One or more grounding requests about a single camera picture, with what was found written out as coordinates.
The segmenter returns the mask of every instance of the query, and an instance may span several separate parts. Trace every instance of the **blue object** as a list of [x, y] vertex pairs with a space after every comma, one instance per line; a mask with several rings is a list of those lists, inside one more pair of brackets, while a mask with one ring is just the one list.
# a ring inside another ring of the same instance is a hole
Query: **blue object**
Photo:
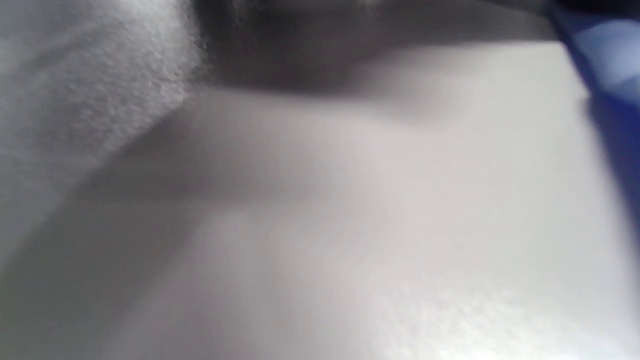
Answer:
[[640, 21], [554, 3], [549, 11], [591, 92], [589, 110], [640, 241]]

